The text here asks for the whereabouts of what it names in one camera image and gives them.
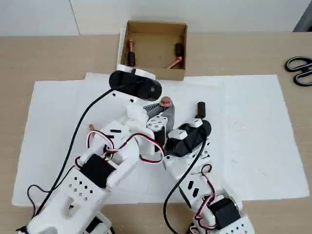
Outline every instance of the table surface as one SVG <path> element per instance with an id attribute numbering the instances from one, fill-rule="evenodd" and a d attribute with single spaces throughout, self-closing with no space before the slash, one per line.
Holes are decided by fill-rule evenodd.
<path id="1" fill-rule="evenodd" d="M 311 57 L 311 42 L 312 33 L 189 34 L 186 72 L 187 76 L 277 74 L 310 188 L 312 88 L 294 85 L 293 74 L 285 72 L 283 64 L 293 56 Z M 117 35 L 0 38 L 1 234 L 14 233 L 31 217 L 31 209 L 12 206 L 11 197 L 34 82 L 112 72 L 117 49 Z M 310 197 L 243 204 L 259 234 L 311 233 Z M 170 204 L 168 209 L 172 225 L 185 233 L 192 218 L 187 206 Z M 109 205 L 103 212 L 117 234 L 170 233 L 162 204 Z"/>

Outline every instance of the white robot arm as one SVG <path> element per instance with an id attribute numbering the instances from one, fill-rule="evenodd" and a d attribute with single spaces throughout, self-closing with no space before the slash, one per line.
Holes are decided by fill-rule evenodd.
<path id="1" fill-rule="evenodd" d="M 111 75 L 112 88 L 128 96 L 158 99 L 161 88 L 152 81 L 155 76 L 124 66 L 119 69 Z M 112 189 L 143 160 L 164 162 L 165 169 L 178 181 L 174 189 L 179 188 L 195 213 L 190 233 L 253 234 L 242 202 L 211 170 L 213 162 L 205 155 L 211 126 L 203 120 L 203 110 L 173 130 L 174 110 L 167 97 L 144 107 L 133 103 L 127 107 L 127 116 L 90 132 L 88 142 L 91 135 L 94 137 L 77 166 L 70 170 L 41 213 L 18 229 L 19 233 L 113 234 L 111 222 L 100 210 Z M 165 221 L 176 233 L 167 218 Z"/>

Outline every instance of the white foam sheet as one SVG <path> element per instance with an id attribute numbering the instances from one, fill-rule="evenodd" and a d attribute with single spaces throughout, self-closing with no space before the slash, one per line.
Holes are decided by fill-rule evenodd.
<path id="1" fill-rule="evenodd" d="M 39 90 L 36 88 L 36 86 L 38 86 L 36 84 L 29 113 L 36 113 L 37 118 L 40 118 L 42 111 L 44 111 L 45 115 L 47 116 L 57 115 L 59 117 L 57 121 L 54 121 L 53 118 L 48 119 L 49 128 L 51 128 L 49 129 L 49 132 L 51 133 L 49 142 L 47 142 L 45 138 L 41 137 L 40 134 L 29 134 L 32 131 L 40 131 L 38 127 L 44 129 L 46 120 L 44 118 L 41 120 L 43 123 L 41 126 L 36 124 L 29 124 L 33 122 L 33 116 L 29 115 L 20 154 L 19 169 L 14 188 L 14 195 L 12 198 L 13 204 L 18 206 L 30 205 L 26 196 L 26 190 L 27 187 L 32 183 L 37 183 L 44 188 L 49 188 L 52 185 L 53 180 L 59 172 L 58 170 L 66 155 L 72 132 L 74 131 L 79 117 L 81 116 L 83 110 L 95 98 L 109 89 L 108 77 L 108 75 L 87 74 L 87 80 L 82 81 L 82 85 L 77 85 L 75 87 L 75 92 L 72 91 L 71 99 L 75 100 L 71 103 L 69 103 L 70 98 L 67 99 L 68 103 L 63 102 L 63 98 L 61 98 L 63 96 L 62 92 L 66 92 L 67 89 L 62 91 L 61 89 L 53 86 L 47 87 L 47 84 L 46 86 L 42 85 L 44 88 Z M 194 116 L 196 112 L 196 104 L 198 101 L 205 101 L 208 103 L 207 116 L 211 116 L 209 121 L 213 126 L 213 132 L 210 137 L 210 155 L 212 160 L 214 160 L 214 157 L 216 157 L 215 160 L 217 160 L 218 163 L 214 169 L 218 170 L 219 174 L 221 175 L 223 168 L 222 121 L 224 118 L 224 87 L 222 85 L 189 85 L 178 81 L 164 81 L 161 83 L 163 85 L 162 95 L 170 96 L 175 102 L 176 126 Z M 185 95 L 187 92 L 196 93 L 196 96 L 190 95 L 189 97 Z M 38 105 L 38 101 L 36 100 L 38 98 L 41 100 L 45 98 L 48 100 L 55 100 L 55 97 L 59 97 L 58 100 L 60 101 L 57 103 L 57 105 L 54 102 L 53 105 L 49 107 L 45 107 L 45 105 Z M 74 108 L 70 112 L 66 112 L 66 117 L 64 115 L 65 110 L 62 111 L 60 107 L 57 110 L 54 108 L 55 106 L 70 104 Z M 125 109 L 123 108 L 124 105 L 124 102 L 116 101 L 115 97 L 109 95 L 90 110 L 82 122 L 80 130 L 78 131 L 68 165 L 72 165 L 74 163 L 75 157 L 79 156 L 81 152 L 86 150 L 85 137 L 88 133 L 88 125 L 92 123 L 98 129 L 104 127 L 112 119 L 116 119 L 125 114 Z M 66 129 L 64 130 L 63 134 L 59 133 L 57 130 L 54 130 L 56 125 L 62 126 L 62 128 Z M 41 150 L 35 149 L 33 146 L 34 142 L 37 142 L 41 145 Z M 31 165 L 31 163 L 28 162 L 33 161 L 34 159 L 36 160 L 37 167 L 34 167 Z M 31 176 L 28 174 L 28 170 L 32 170 Z M 111 196 L 107 203 L 119 204 L 163 202 L 173 185 L 174 181 L 170 178 L 162 165 L 150 165 L 139 162 L 135 170 L 133 170 L 129 176 L 123 180 L 117 188 L 114 189 L 114 196 Z M 36 203 L 40 203 L 43 199 L 43 195 L 40 192 L 36 192 L 35 189 L 31 192 L 31 195 Z M 171 199 L 171 202 L 182 201 L 182 197 L 178 193 L 174 194 Z"/>
<path id="2" fill-rule="evenodd" d="M 43 189 L 52 186 L 70 142 L 68 136 L 73 132 L 69 122 L 75 113 L 82 83 L 83 80 L 35 83 L 20 150 L 13 205 L 30 205 L 26 196 L 30 184 L 38 184 Z M 31 195 L 38 201 L 43 200 L 45 194 L 34 188 Z"/>
<path id="3" fill-rule="evenodd" d="M 187 77 L 223 82 L 226 91 L 224 176 L 243 200 L 310 194 L 276 75 Z"/>

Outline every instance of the open cardboard box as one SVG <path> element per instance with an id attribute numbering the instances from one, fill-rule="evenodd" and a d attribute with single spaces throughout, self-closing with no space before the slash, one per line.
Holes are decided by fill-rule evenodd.
<path id="1" fill-rule="evenodd" d="M 184 23 L 134 21 L 127 23 L 121 61 L 128 65 L 129 39 L 134 41 L 136 68 L 153 73 L 157 79 L 183 80 L 186 67 L 187 25 Z M 172 69 L 166 67 L 175 61 L 175 44 L 182 43 L 184 58 Z"/>

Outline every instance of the black scissors handle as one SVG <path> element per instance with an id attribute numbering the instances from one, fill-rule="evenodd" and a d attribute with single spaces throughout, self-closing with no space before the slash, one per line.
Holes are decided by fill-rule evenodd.
<path id="1" fill-rule="evenodd" d="M 290 64 L 294 61 L 304 62 L 303 65 L 299 65 L 296 67 L 291 67 Z M 304 56 L 296 56 L 289 59 L 285 63 L 285 70 L 288 72 L 297 72 L 301 71 L 302 73 L 296 75 L 293 78 L 293 81 L 296 85 L 299 86 L 312 86 L 312 82 L 301 82 L 300 79 L 312 74 L 312 59 Z"/>

